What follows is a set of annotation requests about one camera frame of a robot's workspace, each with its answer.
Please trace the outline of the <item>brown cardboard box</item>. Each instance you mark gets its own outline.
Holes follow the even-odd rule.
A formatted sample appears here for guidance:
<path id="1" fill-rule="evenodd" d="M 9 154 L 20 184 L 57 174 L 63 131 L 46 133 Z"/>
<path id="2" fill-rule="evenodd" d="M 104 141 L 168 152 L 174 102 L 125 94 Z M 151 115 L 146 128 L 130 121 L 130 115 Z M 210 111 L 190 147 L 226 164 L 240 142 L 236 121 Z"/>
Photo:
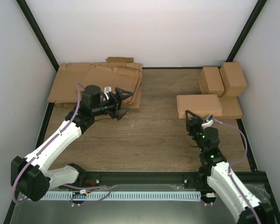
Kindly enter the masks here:
<path id="1" fill-rule="evenodd" d="M 176 99 L 178 117 L 180 119 L 186 117 L 186 110 L 189 110 L 202 118 L 207 117 L 209 114 L 212 114 L 215 117 L 221 117 L 223 114 L 223 109 L 217 95 L 178 95 L 176 96 Z"/>

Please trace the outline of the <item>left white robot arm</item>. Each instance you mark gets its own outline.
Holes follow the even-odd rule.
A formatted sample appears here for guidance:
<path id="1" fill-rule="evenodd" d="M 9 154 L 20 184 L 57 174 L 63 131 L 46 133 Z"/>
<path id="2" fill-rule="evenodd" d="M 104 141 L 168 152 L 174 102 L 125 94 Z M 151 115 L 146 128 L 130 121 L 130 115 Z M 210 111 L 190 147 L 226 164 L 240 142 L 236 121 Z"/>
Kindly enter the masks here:
<path id="1" fill-rule="evenodd" d="M 76 106 L 68 113 L 59 128 L 37 149 L 25 157 L 15 157 L 11 162 L 11 186 L 13 192 L 22 193 L 34 202 L 56 187 L 66 186 L 81 189 L 86 183 L 86 171 L 75 163 L 51 170 L 55 159 L 72 142 L 78 139 L 95 123 L 97 116 L 109 115 L 111 119 L 122 119 L 129 112 L 122 102 L 133 92 L 116 87 L 101 90 L 88 85 L 77 92 Z"/>

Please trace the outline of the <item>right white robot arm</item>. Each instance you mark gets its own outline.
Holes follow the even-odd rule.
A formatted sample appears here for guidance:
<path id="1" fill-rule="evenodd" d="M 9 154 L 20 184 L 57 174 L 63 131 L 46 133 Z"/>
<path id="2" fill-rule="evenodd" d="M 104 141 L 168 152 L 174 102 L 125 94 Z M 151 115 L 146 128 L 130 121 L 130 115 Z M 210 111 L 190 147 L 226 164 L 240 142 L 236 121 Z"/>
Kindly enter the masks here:
<path id="1" fill-rule="evenodd" d="M 238 178 L 232 165 L 219 149 L 219 133 L 212 127 L 213 115 L 202 119 L 186 110 L 186 130 L 200 149 L 198 182 L 203 188 L 211 187 L 232 214 L 237 224 L 273 224 L 273 208 L 258 199 Z"/>

